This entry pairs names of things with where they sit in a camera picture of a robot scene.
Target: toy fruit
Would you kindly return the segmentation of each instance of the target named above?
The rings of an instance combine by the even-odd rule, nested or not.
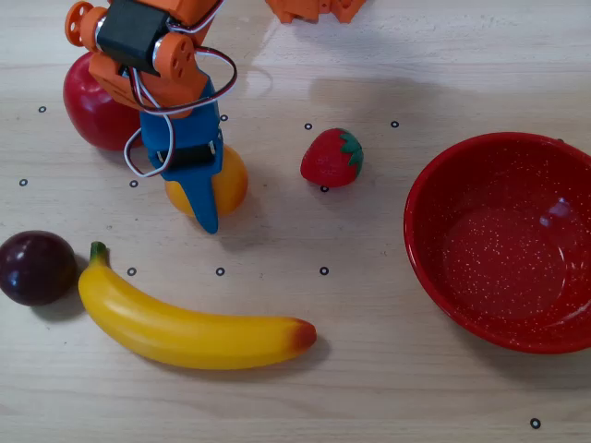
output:
[[[0,289],[21,305],[48,305],[76,282],[74,251],[62,237],[28,231],[0,246]]]
[[[89,73],[92,53],[70,67],[64,82],[64,104],[82,138],[101,150],[123,150],[139,128],[139,112],[117,103]]]
[[[106,246],[95,242],[78,288],[92,319],[113,339],[146,358],[196,369],[246,369],[297,357],[316,329],[288,317],[232,317],[160,302],[115,274]]]
[[[219,216],[228,215],[240,206],[248,190],[247,167],[238,153],[227,145],[223,147],[222,171],[214,175],[211,181]],[[195,217],[180,184],[166,182],[166,195],[175,208],[189,217]]]
[[[318,186],[338,187],[353,183],[362,166],[363,150],[357,139],[344,129],[329,129],[314,140],[300,172]]]

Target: bowl rim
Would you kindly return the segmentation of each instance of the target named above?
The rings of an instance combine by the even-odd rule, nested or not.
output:
[[[416,259],[417,248],[416,248],[416,237],[412,226],[415,223],[415,208],[419,197],[427,183],[428,179],[433,173],[438,170],[445,162],[457,154],[477,148],[482,143],[490,141],[504,141],[510,139],[515,141],[516,139],[522,141],[531,141],[540,145],[550,145],[553,149],[559,150],[565,154],[574,157],[576,160],[583,162],[587,165],[591,165],[591,156],[585,154],[581,150],[568,145],[562,140],[550,138],[546,136],[540,136],[536,134],[527,134],[521,132],[498,132],[492,134],[485,134],[469,138],[465,141],[457,143],[450,148],[444,150],[437,157],[435,157],[419,174],[416,178],[413,186],[406,199],[406,206],[404,208],[404,244],[406,246],[406,254],[410,260],[411,266],[417,276],[419,282],[423,286],[423,289],[427,292],[429,297],[435,302],[435,304],[447,314],[453,321],[464,329],[472,332],[481,339],[497,344],[503,348],[511,349],[514,351],[520,351],[523,353],[543,353],[543,354],[557,354],[557,353],[574,353],[582,351],[583,349],[591,348],[591,337],[582,338],[577,341],[572,341],[568,344],[544,344],[544,343],[531,343],[523,344],[521,342],[511,342],[509,339],[495,334],[487,329],[480,327],[476,322],[472,321],[469,317],[458,312],[454,305],[437,289],[435,283],[428,276],[423,265]]]

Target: green strawberry leaves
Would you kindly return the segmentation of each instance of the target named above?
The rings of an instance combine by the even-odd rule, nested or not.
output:
[[[343,154],[352,154],[351,160],[349,160],[349,166],[356,165],[357,178],[361,174],[361,168],[363,167],[363,150],[361,148],[361,144],[359,144],[353,134],[345,131],[344,129],[343,132],[344,133],[341,135],[341,139],[344,140],[344,145],[341,148],[341,152]]]

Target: robotic arm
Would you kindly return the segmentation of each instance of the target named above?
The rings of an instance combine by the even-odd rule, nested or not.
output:
[[[139,80],[164,108],[159,114],[183,118],[191,111],[187,105],[199,100],[209,80],[198,69],[196,52],[216,55],[235,69],[229,57],[201,47],[224,0],[109,3],[108,9],[87,2],[73,5],[66,18],[66,36],[70,43],[94,53],[90,73],[117,102],[155,111],[142,105],[134,90],[134,81]],[[132,71],[139,72],[139,78]],[[226,92],[221,90],[210,99]],[[167,113],[171,107],[177,112]]]
[[[160,174],[182,186],[193,213],[209,233],[218,230],[212,178],[223,168],[217,100],[235,85],[227,55],[201,46],[225,0],[110,0],[77,2],[66,17],[66,37],[93,52],[89,71],[116,102],[140,110],[141,128],[124,156],[140,177]],[[230,65],[232,79],[214,90],[196,54]],[[130,156],[141,135],[154,170],[140,171]]]

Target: orange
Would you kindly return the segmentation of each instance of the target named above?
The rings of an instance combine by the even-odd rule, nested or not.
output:
[[[247,167],[238,153],[227,145],[223,147],[223,167],[211,179],[218,216],[233,212],[240,206],[248,190]],[[166,195],[171,203],[189,217],[195,217],[185,191],[178,182],[166,182]]]

